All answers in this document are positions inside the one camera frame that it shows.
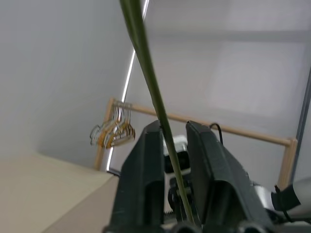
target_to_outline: light strip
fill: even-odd
[[[144,8],[142,10],[142,20],[144,20],[146,17],[148,5],[149,5],[149,0],[145,0]],[[128,71],[127,71],[126,81],[125,81],[124,90],[123,90],[123,94],[122,94],[122,99],[121,99],[122,102],[125,101],[126,92],[127,92],[128,84],[130,82],[130,77],[131,77],[132,68],[133,68],[133,64],[134,64],[135,54],[136,54],[135,49],[133,49],[132,58],[131,58],[130,66],[129,66]],[[113,147],[109,151],[106,171],[109,171],[112,153],[113,153]]]

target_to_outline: black wire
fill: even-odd
[[[214,125],[216,125],[216,127],[217,127],[217,129],[218,129],[220,143],[221,143],[221,144],[224,144],[224,142],[223,142],[222,129],[220,128],[219,124],[217,124],[217,123],[212,123],[212,124],[209,125],[209,127],[212,128]]]

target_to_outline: wooden rack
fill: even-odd
[[[107,109],[106,109],[106,114],[104,121],[108,121],[111,118],[112,110],[114,107],[115,99],[111,98],[108,102]],[[133,112],[139,112],[147,115],[152,115],[156,116],[156,112],[154,109],[146,108],[137,104],[132,104],[131,105],[131,110]],[[167,114],[168,119],[179,121],[186,123],[187,121],[196,121],[202,125],[210,125],[212,122],[210,121],[202,121],[198,119],[194,119],[189,116],[181,116],[177,114]],[[221,129],[223,132],[226,133],[231,133],[243,137],[248,137],[248,138],[253,138],[256,140],[264,141],[264,142],[270,142],[274,143],[277,145],[282,145],[285,147],[284,155],[283,155],[283,161],[281,165],[281,170],[279,173],[279,178],[278,178],[278,187],[280,189],[286,188],[289,183],[290,183],[290,178],[291,178],[291,173],[293,169],[293,164],[294,164],[294,157],[296,153],[296,147],[297,147],[297,139],[296,138],[279,138],[279,137],[274,137],[270,136],[267,134],[263,133],[258,133],[254,131],[249,131],[249,130],[243,130],[243,129],[237,129],[237,128],[232,128],[230,126],[226,125],[220,125]],[[103,161],[103,156],[104,156],[104,149],[100,146],[97,148],[97,154],[96,154],[96,159],[95,159],[95,169],[100,170],[102,161]]]

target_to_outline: green plant stem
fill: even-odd
[[[152,65],[151,56],[148,48],[145,28],[143,25],[142,14],[139,0],[120,0],[125,23],[133,43],[141,70],[145,77],[153,106],[156,111],[157,118],[160,121],[163,136],[169,152],[171,163],[177,180],[180,197],[182,199],[187,219],[194,223],[191,207],[189,205],[187,194],[185,191],[183,178],[178,162],[177,153],[174,146],[173,135],[169,125],[169,121],[165,112],[163,100],[157,84],[155,71]]]

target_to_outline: wooden clothes rack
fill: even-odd
[[[114,98],[111,98],[109,100],[107,108],[106,108],[104,122],[108,121],[111,118],[112,110],[116,102],[117,101]],[[131,104],[131,111],[156,116],[156,112],[154,109],[146,108],[146,107],[143,107],[137,104]],[[194,119],[192,117],[181,116],[177,114],[167,114],[167,117],[168,119],[183,122],[183,123],[186,123],[189,120],[196,121],[202,125],[210,125],[212,123],[210,121],[202,121],[202,120]],[[256,140],[270,142],[270,143],[284,146],[285,151],[283,155],[283,160],[282,160],[282,165],[281,165],[281,170],[279,173],[277,185],[280,189],[284,189],[290,184],[290,178],[291,178],[293,164],[294,164],[294,157],[295,157],[296,148],[297,148],[296,138],[279,138],[279,137],[274,137],[274,136],[270,136],[267,134],[254,132],[254,131],[232,128],[226,125],[220,125],[220,127],[222,131],[226,133],[231,133],[231,134],[235,134],[235,135],[239,135],[243,137],[253,138]],[[96,159],[95,159],[96,170],[101,169],[103,156],[104,156],[104,149],[98,146]]]

